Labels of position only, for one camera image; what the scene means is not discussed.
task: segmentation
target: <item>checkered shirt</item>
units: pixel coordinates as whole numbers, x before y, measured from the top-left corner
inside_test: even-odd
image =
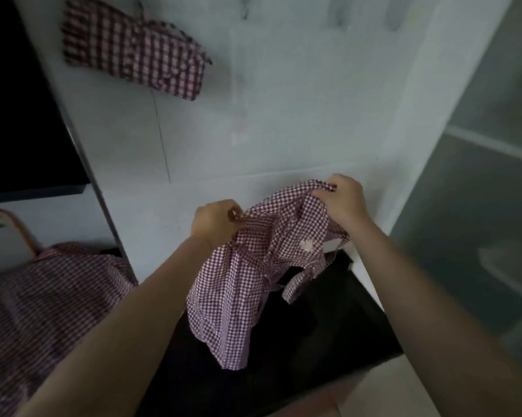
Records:
[[[205,262],[188,294],[188,320],[194,335],[209,346],[223,369],[247,365],[251,329],[271,291],[291,266],[303,268],[284,287],[294,301],[306,283],[331,261],[323,242],[348,234],[327,215],[314,189],[333,191],[322,181],[291,186],[247,210],[245,226]]]
[[[201,46],[174,24],[134,19],[99,0],[67,0],[64,59],[194,100],[206,64]]]
[[[14,416],[135,285],[125,259],[74,244],[0,276],[0,416]]]

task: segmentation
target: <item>left arm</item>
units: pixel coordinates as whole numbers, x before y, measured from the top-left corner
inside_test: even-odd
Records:
[[[56,367],[19,417],[124,417],[135,414],[213,249],[239,229],[234,201],[198,208],[184,241]]]

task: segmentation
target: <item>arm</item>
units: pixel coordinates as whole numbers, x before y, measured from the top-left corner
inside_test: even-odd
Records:
[[[84,337],[19,416],[134,415],[195,277],[213,249],[239,229],[231,218],[239,212],[230,200],[197,209],[192,236]]]
[[[522,368],[371,220],[361,184],[316,191],[348,231],[402,348],[443,416],[522,416]]]

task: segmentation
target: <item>black surface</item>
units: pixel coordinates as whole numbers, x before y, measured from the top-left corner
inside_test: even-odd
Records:
[[[137,416],[253,417],[402,350],[386,315],[340,252],[288,305],[273,292],[251,334],[246,369],[222,370],[182,315]]]
[[[12,0],[0,20],[0,202],[73,194],[89,179]]]

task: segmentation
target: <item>black countertop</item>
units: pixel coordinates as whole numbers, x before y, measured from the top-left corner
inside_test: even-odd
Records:
[[[349,264],[339,252],[291,305],[271,293],[251,333],[248,366],[237,372],[220,368],[182,315],[136,415],[264,416],[401,354],[386,315]]]

